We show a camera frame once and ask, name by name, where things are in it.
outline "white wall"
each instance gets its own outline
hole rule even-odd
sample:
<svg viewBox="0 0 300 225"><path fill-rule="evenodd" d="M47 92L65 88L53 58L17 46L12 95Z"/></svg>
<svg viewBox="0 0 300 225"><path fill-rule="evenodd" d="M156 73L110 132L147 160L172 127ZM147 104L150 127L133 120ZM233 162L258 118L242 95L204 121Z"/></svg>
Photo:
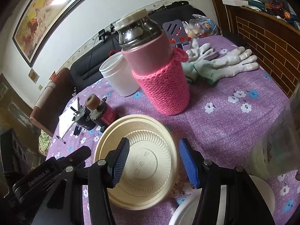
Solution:
<svg viewBox="0 0 300 225"><path fill-rule="evenodd" d="M84 0L61 22L52 33L33 69L40 76L37 83L28 77L30 68L13 43L17 23L30 0L21 0L0 33L1 69L15 91L33 107L53 71L99 30L118 18L160 0Z"/></svg>

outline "table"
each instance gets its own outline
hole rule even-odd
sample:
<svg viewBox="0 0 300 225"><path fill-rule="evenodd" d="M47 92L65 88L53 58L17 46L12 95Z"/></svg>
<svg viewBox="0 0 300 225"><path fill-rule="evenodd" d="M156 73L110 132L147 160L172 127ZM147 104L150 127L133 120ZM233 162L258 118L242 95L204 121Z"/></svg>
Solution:
<svg viewBox="0 0 300 225"><path fill-rule="evenodd" d="M198 42L211 43L213 48L220 52L220 56L226 55L236 47L222 36L202 38ZM128 114L151 116L171 130L176 144L180 139L187 138L191 146L200 151L205 159L211 159L219 166L227 168L234 168L236 165L246 168L251 146L276 119L288 100L263 69L221 79L212 86L198 79L194 85L190 85L190 92L189 106L176 116L164 116L155 111L142 91L129 97L119 96L105 79L87 87L77 96L80 104L84 104L92 93L100 98L107 96L108 104L114 107L120 116ZM74 100L75 98L71 99L66 107ZM86 145L92 150L92 156L86 161L86 166L90 166L102 134L100 128L83 130L79 136L73 136L73 131L74 126L64 137L67 142L65 145L56 138L52 139L48 158L67 156L82 145ZM169 198L142 211L128 211L112 204L116 223L168 224L178 205L195 190L188 181L181 161L179 165L176 184ZM277 225L285 224L300 203L300 182L295 180L295 173L296 171L293 171L267 181L275 194L274 219ZM86 225L91 224L88 195L88 188L83 187Z"/></svg>

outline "brick pattern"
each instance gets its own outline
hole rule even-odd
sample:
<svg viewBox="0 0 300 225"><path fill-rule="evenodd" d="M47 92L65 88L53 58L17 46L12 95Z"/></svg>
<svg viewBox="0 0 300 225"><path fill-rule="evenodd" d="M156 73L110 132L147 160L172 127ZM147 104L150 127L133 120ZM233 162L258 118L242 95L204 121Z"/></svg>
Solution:
<svg viewBox="0 0 300 225"><path fill-rule="evenodd" d="M300 77L300 52L270 31L236 17L238 34L249 44L257 62L290 97Z"/></svg>

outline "framed painting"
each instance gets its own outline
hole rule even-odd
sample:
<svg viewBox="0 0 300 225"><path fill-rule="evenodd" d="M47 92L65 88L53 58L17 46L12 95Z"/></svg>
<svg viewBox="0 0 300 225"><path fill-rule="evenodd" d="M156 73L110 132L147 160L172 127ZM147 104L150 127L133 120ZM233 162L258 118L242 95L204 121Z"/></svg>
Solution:
<svg viewBox="0 0 300 225"><path fill-rule="evenodd" d="M55 27L80 0L31 0L13 34L13 41L30 67Z"/></svg>

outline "beige bowl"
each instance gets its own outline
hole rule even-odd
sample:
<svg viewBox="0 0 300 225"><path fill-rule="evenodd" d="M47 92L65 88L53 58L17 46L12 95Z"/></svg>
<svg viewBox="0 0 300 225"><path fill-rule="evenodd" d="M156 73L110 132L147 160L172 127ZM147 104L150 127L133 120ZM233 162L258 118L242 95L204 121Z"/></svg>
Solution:
<svg viewBox="0 0 300 225"><path fill-rule="evenodd" d="M103 133L94 162L116 149L123 137L129 139L130 150L120 182L108 189L109 199L124 209L147 209L162 201L174 186L178 171L176 146L159 121L146 115L128 115Z"/></svg>

